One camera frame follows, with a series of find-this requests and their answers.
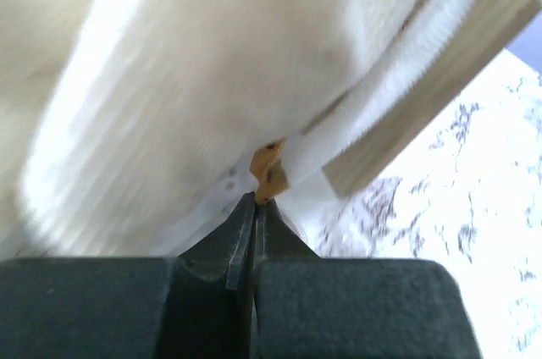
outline white towel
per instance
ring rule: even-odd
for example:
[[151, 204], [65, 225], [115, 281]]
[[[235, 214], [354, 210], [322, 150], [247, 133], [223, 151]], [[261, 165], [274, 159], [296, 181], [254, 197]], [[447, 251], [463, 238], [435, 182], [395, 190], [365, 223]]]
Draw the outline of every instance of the white towel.
[[400, 31], [417, 2], [96, 0], [20, 181], [30, 234], [65, 254], [183, 251], [238, 196], [220, 185], [253, 188], [246, 157], [342, 97], [285, 149], [303, 181], [407, 92], [473, 0], [428, 0]]

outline wooden edge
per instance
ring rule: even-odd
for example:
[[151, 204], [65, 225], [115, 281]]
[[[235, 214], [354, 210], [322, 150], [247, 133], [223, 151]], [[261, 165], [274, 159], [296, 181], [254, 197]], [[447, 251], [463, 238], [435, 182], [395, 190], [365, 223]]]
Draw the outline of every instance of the wooden edge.
[[338, 196], [369, 185], [540, 11], [539, 0], [478, 0], [428, 73], [360, 141], [324, 168]]

